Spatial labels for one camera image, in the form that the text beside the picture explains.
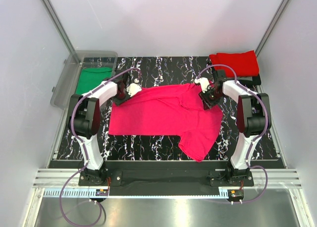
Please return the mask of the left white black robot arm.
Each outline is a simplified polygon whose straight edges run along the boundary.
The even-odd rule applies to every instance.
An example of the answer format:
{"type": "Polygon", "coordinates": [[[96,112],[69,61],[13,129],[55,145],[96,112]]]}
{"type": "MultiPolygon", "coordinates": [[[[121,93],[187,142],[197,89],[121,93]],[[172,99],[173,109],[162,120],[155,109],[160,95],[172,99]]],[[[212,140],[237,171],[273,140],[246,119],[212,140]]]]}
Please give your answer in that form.
{"type": "Polygon", "coordinates": [[[120,105],[130,99],[131,96],[128,94],[130,83],[129,73],[122,72],[104,79],[88,92],[81,95],[74,94],[70,98],[67,125],[79,143],[84,157],[80,178],[95,185],[102,185],[109,180],[97,138],[101,124],[101,106],[108,100],[120,105]]]}

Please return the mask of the pink t shirt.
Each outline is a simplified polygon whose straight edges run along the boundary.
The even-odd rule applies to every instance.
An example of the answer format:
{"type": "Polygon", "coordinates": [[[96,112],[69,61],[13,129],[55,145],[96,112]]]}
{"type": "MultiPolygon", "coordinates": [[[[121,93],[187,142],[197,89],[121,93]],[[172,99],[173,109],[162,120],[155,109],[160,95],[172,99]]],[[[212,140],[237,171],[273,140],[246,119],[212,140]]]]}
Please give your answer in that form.
{"type": "Polygon", "coordinates": [[[195,84],[144,88],[131,100],[113,105],[110,135],[179,136],[179,148],[201,162],[215,143],[223,113],[219,106],[205,110],[195,84]]]}

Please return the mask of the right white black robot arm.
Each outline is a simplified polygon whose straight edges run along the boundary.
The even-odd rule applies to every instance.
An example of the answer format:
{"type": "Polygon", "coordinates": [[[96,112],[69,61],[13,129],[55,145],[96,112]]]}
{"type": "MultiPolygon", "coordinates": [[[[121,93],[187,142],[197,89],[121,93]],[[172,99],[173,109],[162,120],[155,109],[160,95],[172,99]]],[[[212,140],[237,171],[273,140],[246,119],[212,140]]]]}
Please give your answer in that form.
{"type": "Polygon", "coordinates": [[[237,103],[236,124],[239,131],[237,145],[233,155],[228,161],[219,181],[229,185],[240,185],[251,180],[250,162],[253,151],[263,135],[271,127],[271,114],[269,97],[266,93],[254,92],[238,80],[226,77],[224,70],[212,71],[214,84],[201,74],[195,79],[201,92],[199,96],[205,110],[210,110],[218,104],[223,97],[230,97],[237,103]]]}

